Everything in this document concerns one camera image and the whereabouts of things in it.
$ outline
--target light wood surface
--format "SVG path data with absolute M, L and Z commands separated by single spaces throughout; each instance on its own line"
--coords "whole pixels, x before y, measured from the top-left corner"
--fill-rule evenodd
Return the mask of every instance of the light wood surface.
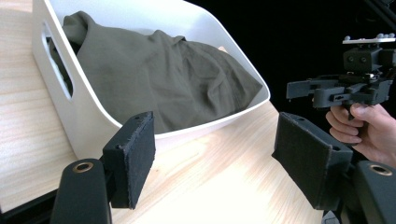
M 57 189 L 77 158 L 31 45 L 31 0 L 0 1 L 0 205 Z M 274 151 L 269 102 L 231 125 L 156 156 L 135 210 L 114 223 L 320 223 Z

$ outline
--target black mount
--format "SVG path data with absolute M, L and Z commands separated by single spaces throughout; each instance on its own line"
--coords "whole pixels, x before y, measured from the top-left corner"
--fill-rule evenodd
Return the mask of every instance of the black mount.
M 382 49 L 379 45 L 393 41 L 394 34 L 356 40 L 347 36 L 343 44 L 356 44 L 357 47 L 344 52 L 346 74 L 290 82 L 286 98 L 313 95 L 314 108 L 333 105 L 349 108 L 354 103 L 376 105 L 387 101 L 396 73 L 396 51 Z
M 135 209 L 155 156 L 152 112 L 131 117 L 100 160 L 64 168 L 58 189 L 0 213 L 0 224 L 112 223 L 113 208 Z

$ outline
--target olive green fabric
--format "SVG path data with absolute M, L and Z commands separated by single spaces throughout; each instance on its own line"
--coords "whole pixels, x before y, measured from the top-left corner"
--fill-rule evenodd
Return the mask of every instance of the olive green fabric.
M 83 11 L 66 16 L 63 28 L 102 106 L 120 123 L 153 111 L 155 133 L 190 128 L 246 109 L 262 88 L 228 53 L 181 35 L 105 27 Z

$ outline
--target finger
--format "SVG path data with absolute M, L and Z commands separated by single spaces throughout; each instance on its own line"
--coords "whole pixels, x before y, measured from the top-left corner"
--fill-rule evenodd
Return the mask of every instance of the finger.
M 358 135 L 359 130 L 356 127 L 346 125 L 340 122 L 332 112 L 326 114 L 326 120 L 332 125 L 332 127 L 339 133 L 344 133 L 347 135 Z
M 349 119 L 349 112 L 343 106 L 331 106 L 330 110 L 335 119 L 339 122 L 344 123 L 353 127 L 361 127 L 363 126 L 363 121 L 359 119 Z
M 381 105 L 354 104 L 351 107 L 351 113 L 355 118 L 365 120 L 381 131 L 386 131 L 396 125 L 395 119 Z
M 361 142 L 361 138 L 357 135 L 342 133 L 334 128 L 330 128 L 329 132 L 335 139 L 343 143 L 357 144 Z

